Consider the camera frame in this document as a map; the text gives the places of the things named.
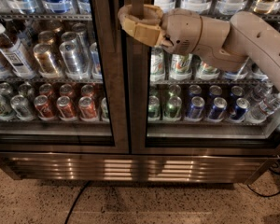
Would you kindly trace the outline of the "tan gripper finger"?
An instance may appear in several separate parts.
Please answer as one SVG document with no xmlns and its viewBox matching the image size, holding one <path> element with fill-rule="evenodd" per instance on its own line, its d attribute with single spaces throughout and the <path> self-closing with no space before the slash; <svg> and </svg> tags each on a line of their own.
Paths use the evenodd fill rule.
<svg viewBox="0 0 280 224">
<path fill-rule="evenodd" d="M 156 47 L 165 37 L 160 22 L 160 19 L 134 21 L 131 18 L 123 18 L 120 24 L 122 29 L 135 40 L 147 46 Z"/>
<path fill-rule="evenodd" d="M 162 16 L 162 9 L 158 6 L 150 4 L 143 4 L 143 18 L 133 14 L 132 5 L 125 5 L 121 7 L 118 12 L 118 18 L 121 25 L 123 25 L 126 21 L 133 21 L 135 23 L 146 25 L 159 25 Z"/>
</svg>

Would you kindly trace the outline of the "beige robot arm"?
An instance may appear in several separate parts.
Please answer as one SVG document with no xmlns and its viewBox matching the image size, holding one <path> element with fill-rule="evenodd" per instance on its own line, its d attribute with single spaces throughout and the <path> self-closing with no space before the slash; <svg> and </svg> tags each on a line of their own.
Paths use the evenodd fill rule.
<svg viewBox="0 0 280 224">
<path fill-rule="evenodd" d="M 280 33 L 257 15 L 240 11 L 229 21 L 175 8 L 144 6 L 144 17 L 133 7 L 119 9 L 122 29 L 135 40 L 178 55 L 195 54 L 220 70 L 235 72 L 252 60 L 280 91 Z"/>
</svg>

